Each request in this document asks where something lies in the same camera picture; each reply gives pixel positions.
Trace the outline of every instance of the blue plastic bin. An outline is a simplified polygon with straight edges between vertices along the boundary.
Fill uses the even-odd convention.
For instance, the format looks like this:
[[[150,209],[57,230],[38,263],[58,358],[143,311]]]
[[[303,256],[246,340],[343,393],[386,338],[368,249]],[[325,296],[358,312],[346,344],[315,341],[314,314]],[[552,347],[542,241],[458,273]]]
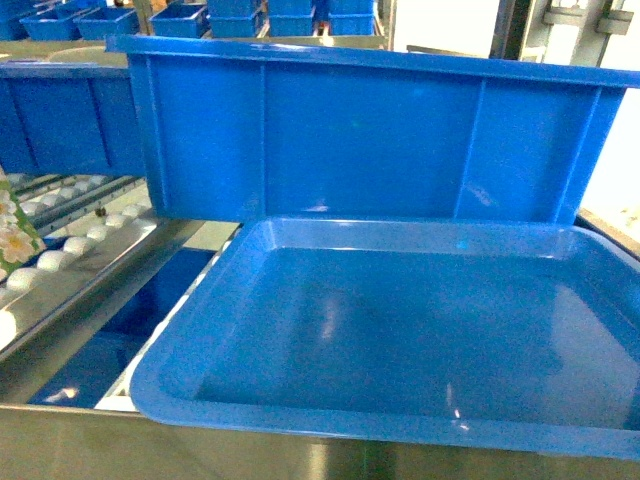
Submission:
[[[212,255],[180,250],[28,403],[95,407]]]
[[[133,8],[103,7],[74,21],[85,40],[104,40],[107,35],[112,34],[133,34],[140,28]]]
[[[262,5],[261,0],[207,0],[209,15],[213,17],[251,17]]]
[[[272,15],[308,15],[311,9],[311,0],[269,0],[269,18],[271,18]]]
[[[332,15],[373,15],[373,0],[328,0]]]
[[[33,10],[31,0],[0,0],[0,20],[9,20]]]
[[[20,23],[20,19],[33,14],[33,11],[16,15],[7,19],[0,19],[0,40],[20,40],[27,37],[27,31]]]
[[[86,9],[69,3],[23,18],[20,23],[32,40],[76,40],[80,38],[80,32],[73,21],[85,12]]]
[[[308,36],[313,33],[313,13],[300,16],[269,15],[272,37]]]
[[[131,396],[191,427],[638,461],[638,291],[640,264],[577,228],[272,217]]]
[[[200,38],[209,29],[206,5],[174,2],[149,20],[161,37]]]
[[[368,15],[329,14],[331,35],[373,35],[374,17]]]
[[[327,22],[329,20],[329,0],[315,0],[313,2],[314,21]]]
[[[126,68],[0,64],[0,164],[33,175],[144,175]]]
[[[248,17],[209,18],[214,38],[255,37],[262,28],[263,15],[256,12]]]
[[[154,206],[181,218],[571,224],[625,89],[640,87],[639,72],[500,60],[107,43],[129,55]]]

